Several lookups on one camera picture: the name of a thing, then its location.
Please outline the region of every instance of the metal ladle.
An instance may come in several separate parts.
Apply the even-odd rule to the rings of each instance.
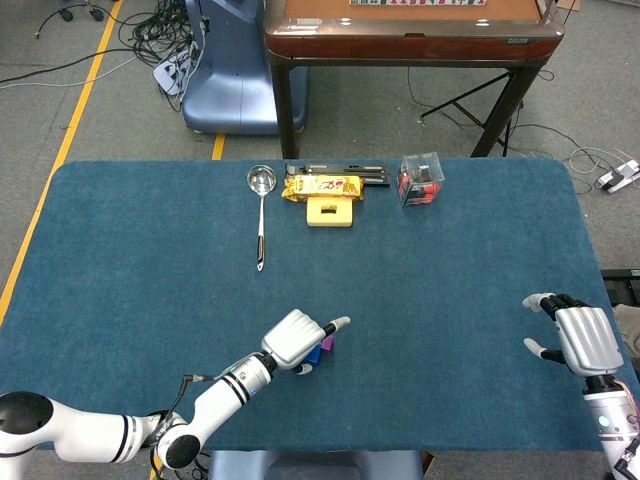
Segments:
[[[264,267],[264,197],[276,187],[276,173],[266,165],[256,165],[247,173],[249,188],[260,196],[260,222],[258,223],[258,271]]]

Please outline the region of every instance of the wooden table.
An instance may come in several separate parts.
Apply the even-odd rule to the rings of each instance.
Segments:
[[[265,42],[283,158],[297,158],[289,71],[299,65],[506,68],[509,80],[471,156],[487,156],[562,40],[555,2],[483,6],[352,6],[349,0],[269,0]]]

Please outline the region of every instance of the blue tabletop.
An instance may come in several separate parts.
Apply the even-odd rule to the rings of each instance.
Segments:
[[[208,447],[599,448],[581,380],[522,343],[559,345],[521,306],[530,293],[608,304],[561,164],[445,160],[436,203],[401,208],[395,189],[367,187],[353,227],[327,229],[279,197],[284,164],[267,162],[280,181],[259,273],[253,163],[60,169],[0,330],[0,391],[144,415],[171,404],[183,373],[219,372],[299,308],[352,324],[312,374],[279,372]],[[187,419],[202,388],[178,408]]]

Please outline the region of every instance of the robotic hand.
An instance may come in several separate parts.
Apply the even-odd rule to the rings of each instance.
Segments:
[[[584,399],[591,408],[613,477],[637,480],[638,409],[631,392],[613,376],[623,359],[604,311],[569,295],[553,293],[531,295],[522,304],[534,312],[544,310],[551,317],[562,350],[541,347],[531,338],[525,338],[524,344],[537,357],[566,364],[585,379]]]
[[[295,368],[326,336],[350,323],[341,317],[320,327],[299,310],[291,311],[250,354],[217,377],[186,375],[178,398],[164,413],[146,417],[74,410],[42,395],[13,392],[0,396],[0,479],[22,480],[35,447],[53,442],[70,462],[121,463],[152,447],[170,469],[189,465],[207,439],[231,415],[271,382],[276,369]],[[214,381],[195,400],[186,423],[173,410],[189,382]]]

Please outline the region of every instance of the blue machine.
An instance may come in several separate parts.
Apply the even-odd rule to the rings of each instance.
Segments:
[[[208,133],[277,134],[262,27],[263,0],[186,0],[186,4],[200,48],[200,19],[210,19],[202,60],[182,103],[189,128]],[[308,68],[295,68],[290,75],[294,127],[301,130],[307,112]]]

